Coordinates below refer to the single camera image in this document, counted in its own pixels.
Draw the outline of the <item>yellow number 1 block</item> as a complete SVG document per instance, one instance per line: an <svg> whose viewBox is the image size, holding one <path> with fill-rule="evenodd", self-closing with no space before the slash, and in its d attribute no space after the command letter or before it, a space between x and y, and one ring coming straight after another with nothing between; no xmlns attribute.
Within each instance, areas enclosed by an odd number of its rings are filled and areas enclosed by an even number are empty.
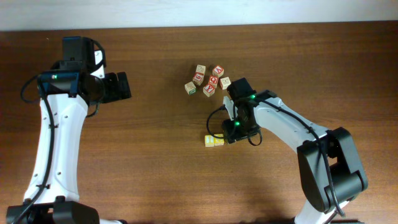
<svg viewBox="0 0 398 224"><path fill-rule="evenodd" d="M205 135L205 146L206 147L214 147L215 139L212 135Z"/></svg>

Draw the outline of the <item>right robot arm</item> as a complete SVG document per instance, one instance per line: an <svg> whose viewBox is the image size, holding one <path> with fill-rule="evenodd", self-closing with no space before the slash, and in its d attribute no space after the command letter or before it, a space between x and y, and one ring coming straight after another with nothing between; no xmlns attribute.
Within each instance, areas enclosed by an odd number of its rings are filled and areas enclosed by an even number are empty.
<svg viewBox="0 0 398 224"><path fill-rule="evenodd" d="M245 78L227 88L223 121L228 143L251 141L266 129L297 155L306 201L294 223L331 223L343 207L368 187L352 135L345 128L330 130L290 109L274 92L253 90Z"/></svg>

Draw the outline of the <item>yellow letter block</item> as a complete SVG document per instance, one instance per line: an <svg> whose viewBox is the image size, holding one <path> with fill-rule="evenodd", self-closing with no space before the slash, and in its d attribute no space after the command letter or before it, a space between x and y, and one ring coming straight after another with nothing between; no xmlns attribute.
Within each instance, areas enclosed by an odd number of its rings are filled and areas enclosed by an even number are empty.
<svg viewBox="0 0 398 224"><path fill-rule="evenodd" d="M215 134L214 140L215 140L215 146L222 146L224 144L224 135Z"/></svg>

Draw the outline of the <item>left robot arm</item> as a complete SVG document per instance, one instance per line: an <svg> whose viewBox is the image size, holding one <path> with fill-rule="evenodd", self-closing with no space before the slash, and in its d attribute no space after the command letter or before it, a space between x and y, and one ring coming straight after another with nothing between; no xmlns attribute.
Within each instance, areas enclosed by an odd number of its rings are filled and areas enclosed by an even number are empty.
<svg viewBox="0 0 398 224"><path fill-rule="evenodd" d="M106 73L106 54L88 37L65 37L63 58L28 82L36 82L41 127L34 171L22 205L7 208L6 223L107 223L79 202L77 165L81 130L91 106L125 100L124 72Z"/></svg>

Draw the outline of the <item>plain engraved wooden block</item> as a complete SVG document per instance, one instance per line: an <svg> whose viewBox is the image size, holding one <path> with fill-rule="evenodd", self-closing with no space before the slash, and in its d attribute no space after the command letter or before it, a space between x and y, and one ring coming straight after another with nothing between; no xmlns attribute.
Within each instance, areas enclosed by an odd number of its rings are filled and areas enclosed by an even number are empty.
<svg viewBox="0 0 398 224"><path fill-rule="evenodd" d="M220 87L222 90L226 90L231 84L229 77L220 78Z"/></svg>

